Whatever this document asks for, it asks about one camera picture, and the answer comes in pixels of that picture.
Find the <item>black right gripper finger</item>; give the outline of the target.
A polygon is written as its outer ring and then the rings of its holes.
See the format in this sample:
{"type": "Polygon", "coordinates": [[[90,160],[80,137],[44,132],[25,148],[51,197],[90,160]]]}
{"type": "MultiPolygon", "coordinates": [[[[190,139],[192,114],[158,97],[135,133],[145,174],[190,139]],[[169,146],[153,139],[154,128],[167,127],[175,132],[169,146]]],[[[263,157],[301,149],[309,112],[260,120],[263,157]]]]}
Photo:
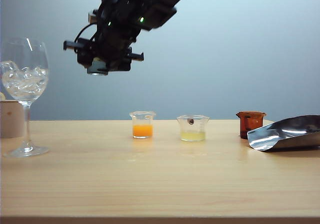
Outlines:
{"type": "Polygon", "coordinates": [[[130,71],[131,70],[131,62],[130,58],[124,58],[119,60],[113,60],[108,64],[108,71],[130,71]]]}
{"type": "Polygon", "coordinates": [[[88,56],[85,51],[77,51],[77,62],[81,64],[83,67],[88,67],[88,56]]]}

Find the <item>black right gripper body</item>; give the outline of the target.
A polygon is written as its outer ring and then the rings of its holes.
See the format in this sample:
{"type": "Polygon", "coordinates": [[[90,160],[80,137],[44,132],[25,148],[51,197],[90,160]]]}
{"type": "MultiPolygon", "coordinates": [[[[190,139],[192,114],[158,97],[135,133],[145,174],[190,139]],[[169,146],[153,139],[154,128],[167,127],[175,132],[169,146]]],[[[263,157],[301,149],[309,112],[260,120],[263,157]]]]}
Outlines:
{"type": "Polygon", "coordinates": [[[63,49],[72,49],[87,52],[88,60],[98,58],[100,60],[119,60],[130,58],[144,60],[144,54],[132,52],[131,44],[137,40],[138,33],[125,34],[96,34],[94,39],[78,38],[75,41],[64,41],[63,49]]]}

